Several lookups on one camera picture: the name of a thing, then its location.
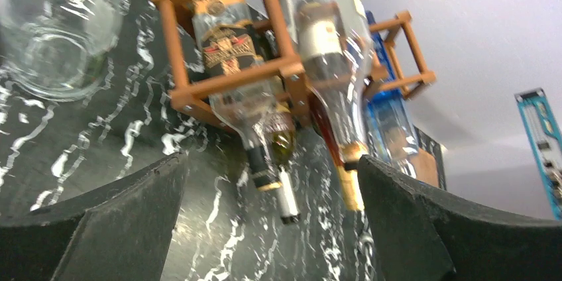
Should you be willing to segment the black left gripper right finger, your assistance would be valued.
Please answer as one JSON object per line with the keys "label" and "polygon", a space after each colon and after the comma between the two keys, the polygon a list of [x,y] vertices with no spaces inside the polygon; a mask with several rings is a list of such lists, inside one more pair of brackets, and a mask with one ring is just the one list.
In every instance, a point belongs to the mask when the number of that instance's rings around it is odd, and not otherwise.
{"label": "black left gripper right finger", "polygon": [[560,280],[561,222],[487,207],[371,156],[358,182],[386,280]]}

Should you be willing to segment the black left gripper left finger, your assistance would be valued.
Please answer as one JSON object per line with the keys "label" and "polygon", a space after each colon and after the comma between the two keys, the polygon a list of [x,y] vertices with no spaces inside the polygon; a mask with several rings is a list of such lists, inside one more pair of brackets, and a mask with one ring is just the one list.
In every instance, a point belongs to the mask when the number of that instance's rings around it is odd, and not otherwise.
{"label": "black left gripper left finger", "polygon": [[2,280],[159,280],[188,172],[177,152],[1,221]]}

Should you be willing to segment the clear bottle silver cap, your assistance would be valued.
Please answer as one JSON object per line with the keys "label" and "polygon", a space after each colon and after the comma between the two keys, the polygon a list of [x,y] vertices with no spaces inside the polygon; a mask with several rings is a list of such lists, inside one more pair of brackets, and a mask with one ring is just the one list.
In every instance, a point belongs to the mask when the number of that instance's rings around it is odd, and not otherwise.
{"label": "clear bottle silver cap", "polygon": [[121,24],[119,0],[1,0],[9,75],[43,99],[83,99],[102,83]]}

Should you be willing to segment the clear bottle white gold label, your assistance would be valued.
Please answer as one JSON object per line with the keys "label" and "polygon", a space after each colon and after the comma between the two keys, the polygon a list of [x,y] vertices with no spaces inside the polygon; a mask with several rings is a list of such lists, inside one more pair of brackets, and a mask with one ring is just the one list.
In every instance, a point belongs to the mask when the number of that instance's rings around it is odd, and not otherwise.
{"label": "clear bottle white gold label", "polygon": [[372,38],[361,0],[282,0],[290,36],[345,170],[368,154],[361,111]]}

